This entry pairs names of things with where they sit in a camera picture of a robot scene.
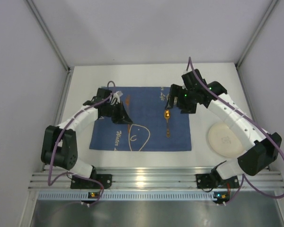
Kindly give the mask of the copper fork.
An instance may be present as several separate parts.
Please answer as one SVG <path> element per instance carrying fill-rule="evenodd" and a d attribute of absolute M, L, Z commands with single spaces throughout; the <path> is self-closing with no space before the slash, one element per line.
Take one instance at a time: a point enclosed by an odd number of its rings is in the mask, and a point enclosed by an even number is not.
<path fill-rule="evenodd" d="M 125 99 L 125 104 L 126 104 L 126 108 L 127 108 L 127 114 L 129 115 L 129 112 L 130 112 L 130 95 L 128 95 Z M 130 125 L 128 124 L 127 125 L 127 131 L 129 133 L 129 130 L 130 130 Z"/>

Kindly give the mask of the copper spoon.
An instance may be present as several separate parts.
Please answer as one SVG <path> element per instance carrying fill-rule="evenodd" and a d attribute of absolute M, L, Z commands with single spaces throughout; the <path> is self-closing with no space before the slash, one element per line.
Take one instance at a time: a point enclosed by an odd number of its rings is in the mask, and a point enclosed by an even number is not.
<path fill-rule="evenodd" d="M 167 131 L 166 131 L 166 136 L 167 138 L 170 137 L 170 129 L 169 129 L 169 119 L 170 119 L 170 111 L 167 109 L 164 112 L 164 118 L 166 120 L 166 124 L 167 124 Z"/>

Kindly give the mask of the blue cloth placemat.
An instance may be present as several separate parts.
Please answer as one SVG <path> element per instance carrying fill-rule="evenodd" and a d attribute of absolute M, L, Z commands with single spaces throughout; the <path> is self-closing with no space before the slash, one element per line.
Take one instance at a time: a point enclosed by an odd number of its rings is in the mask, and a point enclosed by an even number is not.
<path fill-rule="evenodd" d="M 108 117 L 94 123 L 90 149 L 108 151 L 191 151 L 189 116 L 180 110 L 170 110 L 169 129 L 164 118 L 169 87 L 117 87 L 125 109 L 125 99 L 130 95 L 129 117 L 133 124 L 129 133 L 127 125 L 114 124 Z"/>

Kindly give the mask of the small beige cup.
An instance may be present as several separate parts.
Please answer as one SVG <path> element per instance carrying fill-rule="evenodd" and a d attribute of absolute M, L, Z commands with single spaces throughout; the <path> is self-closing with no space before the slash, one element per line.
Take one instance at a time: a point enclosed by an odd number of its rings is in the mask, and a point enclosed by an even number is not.
<path fill-rule="evenodd" d="M 177 97 L 174 97 L 174 99 L 173 99 L 173 105 L 176 105 L 177 102 L 178 102 L 178 98 L 177 98 Z"/>

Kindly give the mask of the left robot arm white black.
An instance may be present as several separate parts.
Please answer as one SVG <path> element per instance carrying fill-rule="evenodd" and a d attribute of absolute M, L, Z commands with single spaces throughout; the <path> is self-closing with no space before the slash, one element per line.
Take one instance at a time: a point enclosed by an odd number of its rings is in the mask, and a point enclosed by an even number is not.
<path fill-rule="evenodd" d="M 71 174 L 95 179 L 96 168 L 79 158 L 77 136 L 101 117 L 110 118 L 114 124 L 132 124 L 121 101 L 122 95 L 121 91 L 100 87 L 72 117 L 57 126 L 48 126 L 44 132 L 41 161 L 51 170 L 56 166 Z"/>

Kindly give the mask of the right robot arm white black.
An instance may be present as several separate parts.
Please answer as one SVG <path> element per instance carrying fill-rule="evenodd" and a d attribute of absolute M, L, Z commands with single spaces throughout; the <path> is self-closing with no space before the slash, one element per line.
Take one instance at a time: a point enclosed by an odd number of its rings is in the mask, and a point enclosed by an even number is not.
<path fill-rule="evenodd" d="M 265 130 L 260 131 L 250 123 L 233 103 L 225 87 L 217 81 L 207 84 L 199 70 L 182 75 L 182 80 L 182 86 L 170 86 L 165 108 L 176 106 L 183 114 L 194 114 L 197 105 L 203 105 L 228 126 L 244 148 L 242 155 L 224 161 L 211 170 L 214 181 L 220 183 L 241 174 L 255 176 L 276 161 L 281 136 L 276 132 L 269 134 Z"/>

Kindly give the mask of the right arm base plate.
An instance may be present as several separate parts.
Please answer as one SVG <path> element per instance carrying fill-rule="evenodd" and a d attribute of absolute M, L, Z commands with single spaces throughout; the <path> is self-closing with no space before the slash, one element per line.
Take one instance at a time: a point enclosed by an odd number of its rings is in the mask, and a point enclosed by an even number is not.
<path fill-rule="evenodd" d="M 198 189 L 237 189 L 239 188 L 239 180 L 237 176 L 233 176 L 227 180 L 217 182 L 210 174 L 196 174 L 196 184 Z"/>

